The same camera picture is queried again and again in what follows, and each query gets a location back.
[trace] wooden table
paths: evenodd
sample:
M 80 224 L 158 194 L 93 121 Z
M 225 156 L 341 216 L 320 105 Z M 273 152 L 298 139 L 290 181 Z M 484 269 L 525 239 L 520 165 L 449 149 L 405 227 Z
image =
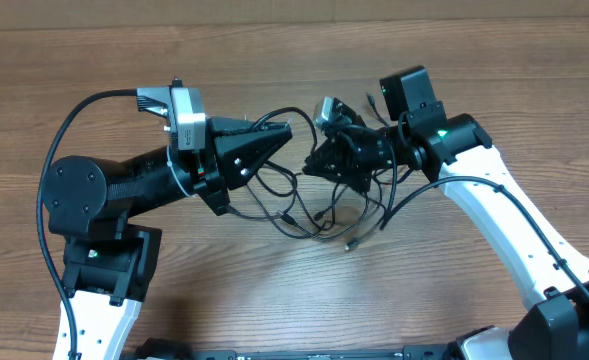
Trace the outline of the wooden table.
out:
M 0 32 L 0 359 L 47 359 L 54 349 L 59 299 L 37 243 L 35 194 L 50 141 L 80 100 L 176 75 L 201 90 L 209 114 L 311 113 L 332 95 L 371 118 L 365 91 L 384 110 L 378 79 L 415 64 L 428 68 L 449 116 L 473 114 L 522 188 L 589 256 L 589 18 Z M 124 160 L 164 145 L 157 118 L 135 106 L 92 105 L 58 156 Z M 294 139 L 274 161 L 300 169 L 310 135 L 291 120 Z M 286 187 L 275 175 L 268 181 Z M 398 197 L 425 182 L 413 175 Z M 332 184 L 303 178 L 300 188 L 319 210 Z M 272 211 L 283 206 L 261 197 Z M 260 214 L 244 189 L 232 201 Z M 339 218 L 354 219 L 360 206 L 352 196 Z M 197 349 L 390 348 L 524 315 L 497 256 L 438 191 L 350 254 L 345 240 L 290 240 L 268 223 L 216 217 L 199 199 L 131 223 L 164 234 L 128 349 L 148 337 Z M 62 271 L 63 241 L 49 244 Z

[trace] wire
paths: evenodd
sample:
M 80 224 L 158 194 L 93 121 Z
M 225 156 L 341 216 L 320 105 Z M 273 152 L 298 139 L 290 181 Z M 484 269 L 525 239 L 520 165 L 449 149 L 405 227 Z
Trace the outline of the wire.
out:
M 309 236 L 312 239 L 318 240 L 320 242 L 329 242 L 332 241 L 334 239 L 337 239 L 341 236 L 343 236 L 343 234 L 346 234 L 347 232 L 351 231 L 352 229 L 354 229 L 356 226 L 358 226 L 361 221 L 363 220 L 363 218 L 365 217 L 365 215 L 367 214 L 367 210 L 370 204 L 370 198 L 365 196 L 365 207 L 363 208 L 363 213 L 361 213 L 361 216 L 359 217 L 358 221 L 348 227 L 346 227 L 345 229 L 343 229 L 341 232 L 330 235 L 330 236 L 319 236 L 318 233 L 312 233 L 310 231 L 308 231 L 307 229 L 305 229 L 304 227 L 302 227 L 301 225 L 299 225 L 298 223 L 294 222 L 294 223 L 289 223 L 287 220 L 285 220 L 288 224 L 294 226 L 295 228 L 297 228 L 298 230 L 300 230 L 301 232 L 303 232 L 304 234 L 306 234 L 307 236 Z
M 287 214 L 292 209 L 292 207 L 294 207 L 294 203 L 296 202 L 296 197 L 293 196 L 293 194 L 294 194 L 294 191 L 296 191 L 297 186 L 298 186 L 298 181 L 296 179 L 297 174 L 294 174 L 290 170 L 288 170 L 278 164 L 275 164 L 271 161 L 267 161 L 265 163 L 264 168 L 274 170 L 277 173 L 283 175 L 283 177 L 285 177 L 287 179 L 287 181 L 289 181 L 290 185 L 292 186 L 292 190 L 288 191 L 287 193 L 279 193 L 279 192 L 275 191 L 274 189 L 272 189 L 271 187 L 269 187 L 269 185 L 267 185 L 267 183 L 265 183 L 265 181 L 263 181 L 263 179 L 261 179 L 258 176 L 258 172 L 256 173 L 256 179 L 261 184 L 261 186 L 263 186 L 263 188 L 265 188 L 265 190 L 267 190 L 268 192 L 270 192 L 274 196 L 278 196 L 278 197 L 292 196 L 292 200 L 290 201 L 290 204 L 287 206 L 287 208 L 285 210 L 282 211 L 283 213 Z M 267 221 L 268 220 L 268 217 L 266 217 L 266 216 L 245 215 L 232 205 L 227 205 L 227 209 L 230 212 L 230 214 L 236 215 L 236 216 L 240 217 L 241 219 L 251 220 L 251 221 Z M 273 219 L 280 218 L 277 215 L 270 215 L 269 217 L 271 217 Z
M 347 135 L 346 133 L 344 133 L 342 131 L 337 132 L 337 135 L 342 137 L 347 142 L 347 145 L 350 147 L 350 149 L 352 149 L 352 152 L 354 154 L 359 153 L 358 147 L 356 146 L 356 144 L 354 144 L 354 141 L 352 140 L 352 138 L 349 135 Z
M 336 183 L 336 185 L 334 186 L 334 192 L 336 191 L 336 188 L 339 186 L 339 183 Z M 316 214 L 314 214 L 314 220 L 321 220 L 323 218 L 323 216 L 330 210 L 333 209 L 335 203 L 341 198 L 341 196 L 343 196 L 343 194 L 345 193 L 345 191 L 349 188 L 349 186 L 345 186 L 341 192 L 338 193 L 338 195 L 336 196 L 336 201 L 332 201 L 332 204 L 330 206 L 328 206 L 327 208 L 317 212 Z
M 494 189 L 494 192 L 497 192 L 497 193 L 500 192 L 501 194 L 505 195 L 505 197 L 507 197 L 514 204 L 514 206 L 516 206 L 516 208 L 521 212 L 521 214 L 523 214 L 523 216 L 525 217 L 525 220 L 527 220 L 527 222 L 530 224 L 532 229 L 534 229 L 534 232 L 541 239 L 541 242 L 547 248 L 549 254 L 552 256 L 552 258 L 554 258 L 554 261 L 556 261 L 556 265 L 558 267 L 560 267 L 561 269 L 563 269 L 563 272 L 565 272 L 567 277 L 574 283 L 574 285 L 579 290 L 581 295 L 583 295 L 584 300 L 589 304 L 589 291 L 587 290 L 587 288 L 585 288 L 585 285 L 583 285 L 581 280 L 578 279 L 578 277 L 576 277 L 576 275 L 569 268 L 569 266 L 567 265 L 567 260 L 563 259 L 559 255 L 559 253 L 556 251 L 554 246 L 552 246 L 552 243 L 549 241 L 549 239 L 547 238 L 545 233 L 543 233 L 543 230 L 541 230 L 541 228 L 538 226 L 538 224 L 536 223 L 534 218 L 532 218 L 532 215 L 527 211 L 525 206 L 523 206 L 523 204 L 521 204 L 521 202 L 505 188 L 505 186 L 499 185 L 491 180 L 481 178 L 481 177 L 476 177 L 476 176 L 451 176 L 451 177 L 439 179 L 433 183 L 424 185 L 424 186 L 418 188 L 417 190 L 415 190 L 414 192 L 412 192 L 411 194 L 409 194 L 398 205 L 396 205 L 396 207 L 394 207 L 394 209 L 392 209 L 392 211 L 390 211 L 388 213 L 388 216 L 385 217 L 385 220 L 381 224 L 381 230 L 383 230 L 385 228 L 385 226 L 387 225 L 389 220 L 392 218 L 392 216 L 394 216 L 394 214 L 399 212 L 399 210 L 401 210 L 405 205 L 407 205 L 407 203 L 412 201 L 412 199 L 416 198 L 417 196 L 426 192 L 429 189 L 435 188 L 437 186 L 440 186 L 440 185 L 443 185 L 443 184 L 446 184 L 449 182 L 457 182 L 457 181 L 474 182 L 474 183 L 488 185 Z
M 263 213 L 265 214 L 266 219 L 272 223 L 272 225 L 276 228 L 276 230 L 278 230 L 281 234 L 283 234 L 289 238 L 292 238 L 292 239 L 309 239 L 309 236 L 307 236 L 307 235 L 290 234 L 287 231 L 283 230 L 283 228 L 281 228 L 278 225 L 278 223 L 276 223 L 276 221 L 274 220 L 274 217 L 270 215 L 270 212 L 265 208 L 265 205 L 263 205 L 263 203 L 258 198 L 258 196 L 256 196 L 256 194 L 254 194 L 254 191 L 252 191 L 252 188 L 250 188 L 249 185 L 245 185 L 245 187 L 247 188 L 247 191 L 249 191 L 250 195 L 252 195 L 254 200 L 256 200 L 256 203 L 261 207 L 261 210 L 263 210 Z
M 390 127 L 390 124 L 387 123 L 387 121 L 385 121 L 383 119 L 383 117 L 381 116 L 381 114 L 378 113 L 378 110 L 376 109 L 376 101 L 374 101 L 374 96 L 372 96 L 372 94 L 366 92 L 365 96 L 367 96 L 367 102 L 370 103 L 370 106 L 372 107 L 372 110 L 374 110 L 374 114 L 376 115 L 376 119 L 383 125 L 385 125 L 385 127 Z
M 402 184 L 405 180 L 407 180 L 408 177 L 410 177 L 410 175 L 412 175 L 412 172 L 414 172 L 414 170 L 412 169 L 408 169 L 396 182 L 396 185 Z M 380 181 L 378 179 L 378 175 L 380 174 L 374 174 L 374 176 L 372 176 L 372 180 L 374 180 L 374 182 L 376 182 L 377 184 L 381 184 L 381 185 L 392 185 L 391 182 L 388 181 Z
M 87 105 L 97 101 L 99 99 L 114 97 L 114 96 L 136 96 L 136 90 L 113 90 L 113 91 L 105 91 L 98 94 L 94 94 L 87 99 L 81 101 L 76 107 L 70 112 L 69 115 L 61 124 L 61 127 L 58 129 L 56 136 L 54 136 L 54 140 L 52 141 L 52 145 L 50 145 L 50 149 L 47 152 L 47 156 L 45 157 L 45 163 L 43 164 L 43 170 L 41 172 L 41 180 L 38 183 L 38 192 L 36 194 L 36 231 L 38 233 L 38 241 L 41 245 L 41 251 L 43 252 L 43 259 L 45 260 L 45 265 L 47 265 L 47 270 L 49 270 L 50 275 L 52 276 L 52 280 L 54 281 L 54 285 L 56 286 L 56 290 L 58 291 L 59 296 L 61 297 L 61 302 L 63 303 L 63 307 L 65 308 L 65 313 L 67 314 L 67 322 L 69 323 L 70 327 L 70 352 L 68 353 L 70 360 L 76 360 L 77 358 L 77 333 L 76 333 L 76 320 L 74 318 L 74 310 L 72 309 L 72 305 L 70 304 L 70 300 L 65 294 L 65 289 L 63 288 L 63 284 L 61 283 L 61 279 L 59 278 L 58 272 L 56 271 L 56 266 L 54 266 L 54 262 L 52 261 L 52 256 L 50 255 L 50 251 L 47 247 L 47 241 L 45 240 L 45 227 L 43 226 L 43 181 L 47 172 L 52 165 L 52 159 L 54 158 L 54 153 L 58 148 L 58 145 L 67 131 L 67 128 L 70 126 L 76 115 L 78 115 L 81 110 L 83 110 Z
M 314 130 L 314 123 L 312 122 L 312 119 L 310 119 L 310 117 L 307 116 L 307 114 L 303 110 L 301 110 L 297 107 L 286 107 L 286 108 L 271 111 L 271 112 L 261 116 L 258 120 L 256 120 L 256 122 L 254 124 L 252 124 L 252 126 L 250 126 L 249 131 L 256 131 L 263 124 L 265 124 L 269 119 L 271 119 L 275 116 L 278 116 L 278 115 L 289 113 L 289 112 L 293 112 L 293 113 L 297 113 L 297 114 L 301 115 L 301 117 L 303 117 L 303 119 L 305 119 L 307 124 L 310 126 L 310 131 L 312 132 L 312 140 L 313 140 L 312 149 L 310 150 L 310 154 L 313 154 L 314 150 L 316 149 L 316 145 L 318 144 L 318 139 L 316 138 L 316 131 Z

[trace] wood grain surface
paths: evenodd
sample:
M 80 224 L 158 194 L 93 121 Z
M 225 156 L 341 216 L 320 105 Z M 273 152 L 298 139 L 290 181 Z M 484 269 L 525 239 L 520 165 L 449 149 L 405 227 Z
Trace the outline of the wood grain surface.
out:
M 521 187 L 589 257 L 589 18 L 0 32 L 0 359 L 47 359 L 54 349 L 59 299 L 36 238 L 36 188 L 51 139 L 86 96 L 176 75 L 201 90 L 213 115 L 311 113 L 332 95 L 371 119 L 365 91 L 384 111 L 378 79 L 416 64 L 428 68 L 448 114 L 475 116 Z M 273 160 L 300 169 L 310 134 L 289 119 L 294 138 Z M 124 160 L 166 141 L 132 99 L 103 100 L 77 118 L 57 156 Z M 326 206 L 331 184 L 300 183 L 309 208 Z M 398 198 L 425 183 L 413 175 Z M 285 202 L 260 196 L 271 211 Z M 260 214 L 244 189 L 232 201 Z M 361 206 L 351 196 L 339 219 L 353 220 Z M 303 222 L 300 210 L 293 215 Z M 199 199 L 131 223 L 164 234 L 128 349 L 148 337 L 197 349 L 390 348 L 524 315 L 498 257 L 438 191 L 350 254 L 345 239 L 290 240 L 267 223 L 216 217 Z M 63 241 L 49 244 L 62 271 Z
M 589 0 L 0 0 L 0 30 L 589 16 Z

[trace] black cable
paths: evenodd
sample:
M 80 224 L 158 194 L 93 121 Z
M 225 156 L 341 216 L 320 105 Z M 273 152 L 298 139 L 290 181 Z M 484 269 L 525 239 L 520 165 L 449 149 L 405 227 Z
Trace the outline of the black cable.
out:
M 309 236 L 312 239 L 318 240 L 320 242 L 329 242 L 329 241 L 332 241 L 334 239 L 337 239 L 337 238 L 343 236 L 343 234 L 348 233 L 349 231 L 354 229 L 356 226 L 358 226 L 361 223 L 361 221 L 363 221 L 363 218 L 367 214 L 369 204 L 370 204 L 370 198 L 365 196 L 365 207 L 363 208 L 363 213 L 361 213 L 361 216 L 359 217 L 358 221 L 356 223 L 348 226 L 347 228 L 343 229 L 341 232 L 333 234 L 333 235 L 329 235 L 329 236 L 319 236 L 318 233 L 315 234 L 315 233 L 308 231 L 307 229 L 305 229 L 304 227 L 299 225 L 297 222 L 290 223 L 287 220 L 284 220 L 284 221 L 286 221 L 288 224 L 294 226 L 295 228 L 297 228 L 298 230 L 300 230 L 301 232 L 303 232 L 304 234 L 306 234 L 307 236 Z
M 286 107 L 286 108 L 271 111 L 271 112 L 261 116 L 258 120 L 256 120 L 256 122 L 254 124 L 252 124 L 252 126 L 250 126 L 249 131 L 256 131 L 269 119 L 271 119 L 275 116 L 278 116 L 278 115 L 289 113 L 289 112 L 293 112 L 293 113 L 297 113 L 297 114 L 301 115 L 301 117 L 303 117 L 303 119 L 305 119 L 307 124 L 310 126 L 310 131 L 312 132 L 312 140 L 313 140 L 312 149 L 310 150 L 310 154 L 313 154 L 314 150 L 316 149 L 316 145 L 318 143 L 318 139 L 316 138 L 316 131 L 314 130 L 314 123 L 312 122 L 312 119 L 310 119 L 310 117 L 307 116 L 307 114 L 303 110 L 301 110 L 297 107 Z
M 355 154 L 358 154 L 358 146 L 356 146 L 356 144 L 354 144 L 354 141 L 352 140 L 352 138 L 347 135 L 346 133 L 342 132 L 342 131 L 338 131 L 337 135 L 339 135 L 340 137 L 342 137 L 346 142 L 347 145 L 350 147 L 350 149 L 352 149 L 352 152 L 354 152 Z
M 385 171 L 387 171 L 387 169 L 379 171 L 378 173 L 374 173 L 374 176 L 376 176 L 377 174 L 380 175 L 380 174 L 384 173 Z M 376 206 L 376 209 L 374 209 L 374 211 L 372 212 L 372 214 L 363 220 L 364 222 L 368 221 L 374 215 L 376 215 L 376 211 L 378 211 L 379 207 L 383 208 L 383 215 L 385 215 L 385 213 L 387 212 L 387 208 L 385 207 L 385 205 L 383 205 L 383 186 L 381 186 L 381 183 L 379 181 L 375 181 L 375 183 L 378 187 L 378 201 L 371 199 L 371 198 L 370 198 L 370 201 L 374 202 L 374 204 L 376 204 L 377 206 Z M 352 240 L 350 240 L 347 244 L 345 244 L 345 251 L 352 251 L 352 250 L 356 249 L 359 245 L 363 244 L 363 241 L 365 239 L 367 239 L 370 236 L 370 234 L 372 234 L 374 232 L 374 230 L 376 230 L 376 228 L 378 227 L 378 224 L 380 224 L 381 221 L 383 221 L 383 216 L 381 216 L 381 218 L 376 222 L 376 224 L 374 224 L 372 227 L 370 227 L 366 232 L 364 232 L 361 235 L 354 236 L 352 238 Z
M 403 149 L 407 149 L 409 146 L 408 141 L 405 138 L 405 133 L 403 132 L 403 124 L 407 124 L 406 118 L 407 118 L 408 114 L 409 113 L 407 111 L 403 111 L 398 119 L 397 131 L 398 131 L 399 139 L 401 140 L 401 147 Z
M 38 241 L 41 245 L 41 251 L 43 252 L 43 259 L 45 260 L 45 265 L 47 265 L 47 270 L 49 270 L 50 275 L 52 276 L 52 280 L 54 280 L 54 285 L 56 286 L 56 290 L 58 291 L 59 296 L 61 297 L 61 302 L 63 303 L 63 307 L 65 308 L 65 313 L 67 314 L 67 322 L 70 326 L 70 352 L 69 358 L 70 360 L 76 360 L 77 358 L 77 333 L 76 333 L 76 320 L 74 318 L 74 311 L 72 309 L 72 305 L 70 304 L 70 300 L 65 294 L 65 289 L 63 288 L 63 284 L 61 283 L 61 279 L 58 276 L 58 272 L 56 271 L 56 267 L 54 266 L 54 262 L 52 261 L 52 256 L 50 255 L 50 251 L 47 247 L 47 241 L 45 240 L 45 227 L 43 226 L 43 181 L 45 179 L 45 175 L 50 169 L 52 165 L 52 159 L 54 158 L 54 153 L 58 148 L 58 145 L 67 131 L 67 128 L 70 126 L 76 115 L 78 115 L 81 110 L 83 110 L 87 105 L 97 101 L 99 99 L 107 98 L 107 97 L 114 97 L 114 96 L 136 96 L 136 90 L 113 90 L 113 91 L 105 91 L 98 94 L 94 94 L 87 99 L 83 100 L 81 103 L 76 105 L 76 107 L 67 115 L 67 118 L 61 124 L 61 127 L 58 129 L 54 140 L 52 141 L 52 145 L 50 145 L 50 149 L 47 152 L 47 156 L 45 157 L 45 163 L 43 164 L 43 170 L 41 172 L 41 180 L 38 183 L 38 192 L 36 195 L 36 231 L 38 233 Z
M 402 184 L 405 180 L 407 180 L 408 177 L 410 177 L 410 175 L 412 175 L 412 172 L 414 172 L 414 170 L 412 169 L 408 169 L 403 175 L 401 175 L 401 177 L 398 179 L 398 181 L 396 182 L 396 185 L 400 185 Z M 374 182 L 381 184 L 381 185 L 392 185 L 391 182 L 387 182 L 387 181 L 380 181 L 378 179 L 378 175 L 374 174 L 372 176 L 372 180 L 374 180 Z
M 336 189 L 340 184 L 336 183 L 336 186 L 334 187 L 334 189 Z M 321 220 L 323 218 L 323 216 L 325 216 L 325 214 L 327 214 L 328 211 L 332 210 L 332 208 L 336 205 L 336 202 L 338 202 L 341 197 L 343 196 L 343 194 L 345 193 L 345 191 L 349 188 L 349 186 L 345 186 L 341 192 L 338 193 L 338 195 L 336 195 L 336 200 L 332 200 L 332 204 L 330 206 L 328 206 L 327 208 L 317 212 L 316 214 L 314 214 L 314 220 L 318 221 Z
M 390 127 L 390 124 L 387 123 L 387 121 L 385 121 L 383 119 L 383 117 L 381 116 L 381 114 L 378 113 L 378 110 L 376 109 L 376 101 L 374 101 L 374 96 L 372 96 L 372 94 L 366 92 L 365 96 L 367 96 L 367 102 L 370 103 L 370 106 L 372 107 L 372 110 L 374 110 L 374 114 L 376 115 L 376 119 L 383 125 L 385 125 L 385 127 Z
M 283 228 L 281 228 L 276 221 L 274 220 L 274 218 L 270 215 L 270 212 L 267 210 L 267 208 L 265 208 L 265 205 L 263 205 L 263 203 L 261 202 L 261 200 L 258 198 L 258 196 L 256 196 L 256 194 L 254 194 L 254 191 L 252 191 L 252 188 L 249 187 L 249 185 L 245 185 L 245 187 L 247 188 L 247 191 L 249 191 L 250 195 L 252 195 L 252 197 L 254 198 L 254 200 L 256 200 L 256 203 L 261 207 L 261 210 L 263 210 L 263 213 L 265 214 L 265 217 L 267 218 L 267 220 L 272 223 L 272 225 L 276 228 L 276 230 L 278 230 L 281 234 L 292 238 L 292 239 L 309 239 L 309 236 L 307 235 L 296 235 L 296 234 L 290 234 L 287 231 L 283 230 Z
M 288 170 L 288 169 L 286 169 L 286 168 L 284 168 L 284 167 L 282 167 L 282 166 L 280 166 L 278 164 L 275 164 L 275 163 L 273 163 L 271 161 L 266 161 L 265 168 L 274 170 L 277 173 L 283 175 L 283 177 L 285 177 L 285 179 L 287 179 L 287 181 L 292 186 L 292 190 L 290 190 L 289 192 L 287 192 L 287 193 L 279 193 L 279 192 L 275 191 L 274 189 L 272 189 L 269 185 L 267 185 L 267 183 L 265 183 L 263 181 L 263 179 L 261 179 L 258 176 L 258 172 L 256 173 L 256 177 L 257 177 L 258 182 L 263 186 L 263 188 L 265 188 L 265 190 L 267 190 L 271 194 L 273 194 L 275 196 L 278 196 L 278 197 L 292 196 L 292 200 L 290 201 L 290 204 L 287 206 L 287 208 L 285 210 L 282 211 L 283 213 L 287 214 L 294 207 L 294 203 L 296 202 L 296 197 L 293 196 L 293 194 L 296 191 L 297 186 L 298 186 L 298 181 L 296 179 L 297 174 L 294 174 L 290 170 Z M 267 221 L 268 220 L 268 217 L 266 217 L 266 216 L 245 215 L 245 214 L 241 213 L 238 209 L 236 209 L 232 205 L 227 205 L 227 209 L 230 212 L 230 214 L 236 215 L 236 216 L 240 217 L 241 219 L 250 220 L 250 221 Z M 280 218 L 277 215 L 270 215 L 269 217 L 271 217 L 273 219 Z
M 389 220 L 392 218 L 392 216 L 394 216 L 394 214 L 396 214 L 405 205 L 407 205 L 407 203 L 412 201 L 412 199 L 416 198 L 417 196 L 426 192 L 429 189 L 435 188 L 437 186 L 440 186 L 440 185 L 443 185 L 443 184 L 446 184 L 449 182 L 456 182 L 456 181 L 466 181 L 466 182 L 485 184 L 485 185 L 492 187 L 494 189 L 494 192 L 497 192 L 497 193 L 500 192 L 501 194 L 505 195 L 505 197 L 507 197 L 514 204 L 514 206 L 516 206 L 516 208 L 521 212 L 521 214 L 523 214 L 523 217 L 525 217 L 525 220 L 527 220 L 527 222 L 530 224 L 530 226 L 532 227 L 534 232 L 541 239 L 541 242 L 543 243 L 543 245 L 547 248 L 548 253 L 552 256 L 552 258 L 554 258 L 554 261 L 556 261 L 556 265 L 558 267 L 560 267 L 561 269 L 563 269 L 563 272 L 565 272 L 567 277 L 574 283 L 574 285 L 579 290 L 581 295 L 583 295 L 584 300 L 589 304 L 589 291 L 587 290 L 587 288 L 585 288 L 585 285 L 583 285 L 581 280 L 579 278 L 577 278 L 576 275 L 569 268 L 569 266 L 567 265 L 567 260 L 563 259 L 559 255 L 559 253 L 556 251 L 554 246 L 552 246 L 552 243 L 549 241 L 549 239 L 547 238 L 547 236 L 545 235 L 543 230 L 541 230 L 541 228 L 538 226 L 538 224 L 536 223 L 534 218 L 532 218 L 532 215 L 527 211 L 525 206 L 523 206 L 523 204 L 521 204 L 521 202 L 505 188 L 505 186 L 499 185 L 491 180 L 476 177 L 476 176 L 451 176 L 451 177 L 439 179 L 433 183 L 424 185 L 424 186 L 418 188 L 417 190 L 415 190 L 414 192 L 412 192 L 411 194 L 409 194 L 398 205 L 396 205 L 396 207 L 394 207 L 394 209 L 392 209 L 392 211 L 389 212 L 389 215 L 387 217 L 385 217 L 383 224 L 381 224 L 381 230 L 383 230 L 385 228 L 385 226 L 387 225 Z

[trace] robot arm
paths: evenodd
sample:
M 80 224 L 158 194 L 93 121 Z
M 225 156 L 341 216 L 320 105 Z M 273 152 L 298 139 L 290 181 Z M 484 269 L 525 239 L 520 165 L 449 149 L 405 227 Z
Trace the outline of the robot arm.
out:
M 136 97 L 139 111 L 166 119 L 168 146 L 124 162 L 64 157 L 42 180 L 49 230 L 66 241 L 62 285 L 77 358 L 118 359 L 145 300 L 162 232 L 129 218 L 196 195 L 225 214 L 228 190 L 247 184 L 292 137 L 288 124 L 249 131 L 245 120 L 206 116 L 198 90 L 178 79 Z M 54 359 L 70 358 L 71 336 L 62 302 Z
M 581 280 L 589 281 L 589 259 L 574 249 L 545 219 L 514 181 L 495 147 L 477 146 L 456 155 L 456 162 L 443 164 L 439 179 L 451 176 L 477 176 L 505 186 L 525 206 L 556 251 Z M 472 219 L 499 256 L 521 295 L 527 310 L 547 300 L 550 289 L 565 292 L 574 284 L 560 271 L 539 236 L 523 214 L 503 194 L 489 186 L 471 182 L 451 182 L 441 190 Z
M 588 359 L 589 259 L 538 211 L 510 176 L 492 139 L 470 115 L 447 119 L 425 68 L 398 72 L 380 84 L 390 118 L 398 126 L 366 136 L 371 131 L 353 131 L 365 126 L 360 116 L 340 100 L 325 98 L 315 120 L 328 140 L 306 159 L 303 172 L 362 192 L 369 190 L 373 171 L 406 164 L 421 170 L 431 183 L 442 182 L 444 194 L 477 225 L 508 269 L 529 312 L 512 331 L 490 328 L 457 341 L 459 357 L 452 358 Z M 393 154 L 382 140 L 393 144 Z M 454 181 L 459 176 L 468 180 Z M 529 213 L 551 248 L 501 189 Z M 383 226 L 404 203 L 384 217 Z

